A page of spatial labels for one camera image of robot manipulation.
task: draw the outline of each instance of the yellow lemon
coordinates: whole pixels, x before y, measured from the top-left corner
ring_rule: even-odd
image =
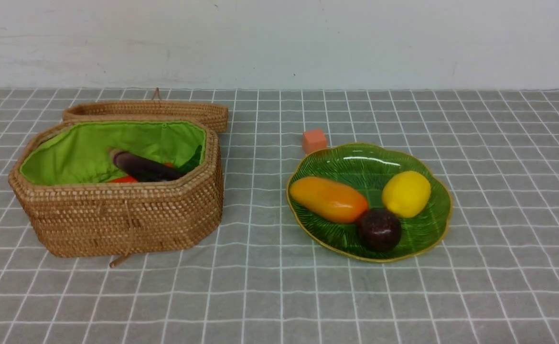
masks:
[[[382,203],[398,217],[418,215],[430,199],[430,182],[415,171],[400,172],[392,177],[382,192]]]

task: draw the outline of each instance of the green fabric lining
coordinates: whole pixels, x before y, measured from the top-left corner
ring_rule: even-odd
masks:
[[[109,159],[108,146],[182,166],[199,145],[203,161],[205,140],[205,130],[184,120],[82,122],[42,143],[20,172],[36,185],[103,183],[126,175]]]

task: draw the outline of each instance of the eggplant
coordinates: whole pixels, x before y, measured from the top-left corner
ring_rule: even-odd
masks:
[[[129,153],[126,150],[110,147],[108,153],[116,167],[140,183],[175,181],[185,175],[175,168]]]

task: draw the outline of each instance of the wicker basket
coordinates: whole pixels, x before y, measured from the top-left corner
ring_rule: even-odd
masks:
[[[105,120],[114,120],[116,116],[121,115],[141,115],[146,116],[146,120],[148,116],[155,115],[180,116],[197,120],[221,133],[226,131],[229,109],[223,105],[208,103],[119,100],[75,105],[63,111],[63,120],[90,120],[99,116],[103,116]]]
[[[115,115],[112,120],[142,118]],[[50,253],[57,257],[120,255],[110,264],[113,268],[132,253],[190,248],[218,227],[224,201],[218,135],[190,118],[146,117],[153,120],[187,120],[204,129],[201,165],[176,181],[163,183],[33,185],[20,172],[26,157],[79,121],[62,122],[29,142],[9,174],[9,183]]]

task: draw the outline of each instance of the orange cube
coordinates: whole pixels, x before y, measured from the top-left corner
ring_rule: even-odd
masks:
[[[308,130],[303,133],[303,150],[305,154],[323,150],[327,147],[326,136],[322,129]]]

